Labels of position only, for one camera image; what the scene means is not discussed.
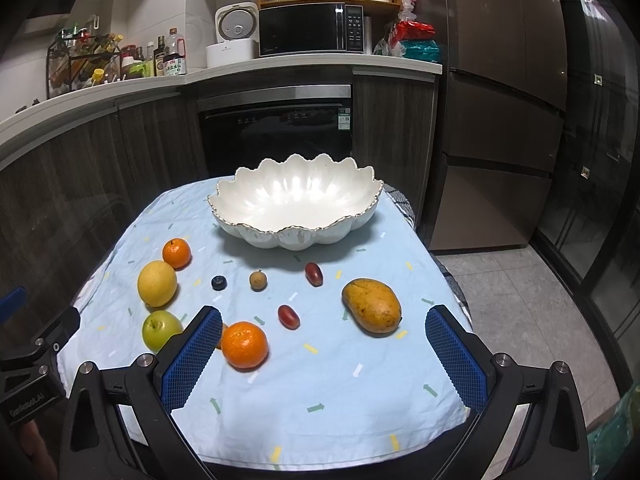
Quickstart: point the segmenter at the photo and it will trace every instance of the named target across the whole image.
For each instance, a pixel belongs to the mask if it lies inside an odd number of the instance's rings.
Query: glass cabinet door
[[[584,278],[628,181],[638,124],[639,49],[609,0],[560,1],[568,53],[566,114],[538,227]]]
[[[634,380],[640,380],[640,203],[591,299],[620,345]]]

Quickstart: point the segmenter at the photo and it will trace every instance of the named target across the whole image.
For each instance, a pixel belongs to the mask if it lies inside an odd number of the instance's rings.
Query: table
[[[217,179],[159,196],[127,228],[76,300],[81,327],[58,355],[67,392],[78,366],[129,365],[147,352],[142,323],[148,309],[136,280],[144,265],[161,259],[164,243],[185,238],[193,259],[178,271],[178,292],[167,309],[186,326],[203,304],[231,324],[260,324],[270,354],[255,371],[239,372],[214,352],[185,407],[172,417],[205,462],[266,470],[318,470],[389,460],[425,447],[467,416],[424,335],[433,304],[446,305],[470,326],[444,277],[386,193],[372,219],[338,243],[291,252],[261,250],[226,234],[212,216],[207,195]],[[304,265],[314,261],[324,285],[312,287]],[[249,288],[262,269],[269,284]],[[224,274],[228,287],[212,290]],[[366,335],[340,298],[354,278],[385,282],[402,305],[395,333]],[[277,308],[290,304],[301,319],[285,329]],[[144,437],[130,408],[123,417],[133,439]]]

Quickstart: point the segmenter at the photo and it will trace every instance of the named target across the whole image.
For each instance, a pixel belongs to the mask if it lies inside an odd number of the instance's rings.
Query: blue gripper pad
[[[487,402],[486,376],[436,308],[427,313],[424,331],[464,405],[482,412]]]
[[[212,309],[162,376],[161,401],[167,413],[182,408],[222,336],[222,316]]]
[[[12,290],[0,300],[0,324],[7,321],[21,306],[27,302],[27,293],[21,286]]]

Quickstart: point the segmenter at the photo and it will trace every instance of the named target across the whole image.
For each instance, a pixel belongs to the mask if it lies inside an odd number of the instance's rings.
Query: microwave control panel
[[[364,19],[362,7],[345,6],[347,14],[347,52],[364,52]]]

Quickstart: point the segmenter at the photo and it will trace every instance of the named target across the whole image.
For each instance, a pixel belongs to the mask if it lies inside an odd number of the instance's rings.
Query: tile floor
[[[469,304],[474,331],[491,352],[522,365],[563,360],[574,375],[585,423],[618,400],[596,339],[571,297],[531,247],[438,256]],[[516,441],[526,406],[519,406],[483,480],[498,476]]]

